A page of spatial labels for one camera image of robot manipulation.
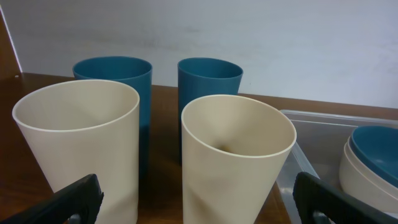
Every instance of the wooden table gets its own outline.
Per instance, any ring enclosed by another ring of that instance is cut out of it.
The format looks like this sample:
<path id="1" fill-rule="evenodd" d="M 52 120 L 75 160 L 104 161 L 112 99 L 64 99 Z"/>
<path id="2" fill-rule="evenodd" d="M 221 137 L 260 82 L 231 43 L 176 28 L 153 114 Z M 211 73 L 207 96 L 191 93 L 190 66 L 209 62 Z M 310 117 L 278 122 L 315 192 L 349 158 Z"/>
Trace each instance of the wooden table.
<path id="1" fill-rule="evenodd" d="M 52 195 L 42 171 L 11 116 L 24 95 L 73 78 L 24 74 L 0 82 L 0 220 Z M 248 97 L 278 109 L 398 119 L 398 110 L 269 96 Z M 182 171 L 178 164 L 177 89 L 152 87 L 150 167 L 140 180 L 138 223 L 182 223 Z M 277 186 L 256 223 L 290 223 Z"/>

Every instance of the bowl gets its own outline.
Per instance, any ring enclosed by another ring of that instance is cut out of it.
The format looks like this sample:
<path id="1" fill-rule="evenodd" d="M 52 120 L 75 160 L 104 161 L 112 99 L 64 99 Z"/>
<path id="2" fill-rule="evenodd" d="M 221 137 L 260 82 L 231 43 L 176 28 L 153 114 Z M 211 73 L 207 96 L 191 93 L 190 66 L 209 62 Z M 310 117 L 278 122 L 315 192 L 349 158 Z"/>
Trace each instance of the bowl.
<path id="1" fill-rule="evenodd" d="M 374 173 L 371 169 L 369 169 L 358 157 L 356 157 L 352 148 L 349 145 L 351 141 L 351 137 L 348 138 L 348 142 L 346 144 L 346 152 L 350 161 L 353 163 L 355 168 L 357 168 L 360 173 L 362 173 L 367 179 L 369 179 L 372 183 L 376 184 L 379 188 L 383 189 L 383 191 L 392 195 L 395 198 L 398 198 L 398 188 L 394 185 L 390 184 L 388 181 L 384 180 L 376 173 Z"/>
<path id="2" fill-rule="evenodd" d="M 343 191 L 382 212 L 398 213 L 398 198 L 381 189 L 359 171 L 348 151 L 346 144 L 339 169 Z"/>
<path id="3" fill-rule="evenodd" d="M 358 127 L 351 134 L 349 146 L 363 164 L 398 188 L 398 129 Z"/>

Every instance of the beige cup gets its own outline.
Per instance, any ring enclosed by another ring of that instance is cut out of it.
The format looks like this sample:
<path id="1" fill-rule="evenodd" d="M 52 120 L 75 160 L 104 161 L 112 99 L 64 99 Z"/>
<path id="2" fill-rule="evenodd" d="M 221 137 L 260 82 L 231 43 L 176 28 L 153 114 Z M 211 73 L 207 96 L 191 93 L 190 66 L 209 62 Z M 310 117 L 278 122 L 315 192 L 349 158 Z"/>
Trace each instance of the beige cup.
<path id="1" fill-rule="evenodd" d="M 54 192 L 96 174 L 104 200 L 96 223 L 135 223 L 139 95 L 107 80 L 59 83 L 23 97 L 12 110 Z"/>
<path id="2" fill-rule="evenodd" d="M 254 223 L 296 131 L 275 108 L 210 95 L 182 111 L 184 224 Z"/>

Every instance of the cup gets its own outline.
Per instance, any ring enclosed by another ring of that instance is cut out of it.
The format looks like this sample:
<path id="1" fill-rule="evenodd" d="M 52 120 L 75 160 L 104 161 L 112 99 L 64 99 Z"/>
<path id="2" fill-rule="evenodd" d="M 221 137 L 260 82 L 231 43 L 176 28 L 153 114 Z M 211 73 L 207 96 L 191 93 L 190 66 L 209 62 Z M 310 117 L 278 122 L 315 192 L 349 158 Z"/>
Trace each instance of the cup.
<path id="1" fill-rule="evenodd" d="M 96 174 L 104 199 L 96 223 L 135 223 L 138 92 L 107 80 L 59 83 L 17 102 L 12 116 L 54 192 Z"/>
<path id="2" fill-rule="evenodd" d="M 233 95 L 182 111 L 183 222 L 254 223 L 296 140 L 275 108 Z"/>
<path id="3" fill-rule="evenodd" d="M 237 95 L 243 70 L 214 58 L 187 58 L 178 63 L 178 132 L 181 159 L 181 112 L 192 100 L 217 94 Z"/>
<path id="4" fill-rule="evenodd" d="M 111 56 L 78 62 L 73 67 L 77 80 L 104 79 L 127 84 L 137 90 L 139 108 L 139 176 L 145 175 L 149 160 L 150 99 L 152 65 L 139 58 Z"/>

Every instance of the white wall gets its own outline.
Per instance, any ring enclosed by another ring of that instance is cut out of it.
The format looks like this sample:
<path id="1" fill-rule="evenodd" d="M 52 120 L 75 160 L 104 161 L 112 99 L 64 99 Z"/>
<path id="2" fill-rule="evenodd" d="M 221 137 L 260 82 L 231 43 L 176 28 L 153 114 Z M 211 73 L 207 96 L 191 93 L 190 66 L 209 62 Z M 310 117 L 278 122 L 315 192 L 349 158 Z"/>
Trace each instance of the white wall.
<path id="1" fill-rule="evenodd" d="M 0 0 L 24 72 L 72 76 L 79 60 L 243 67 L 241 93 L 398 108 L 397 0 Z"/>

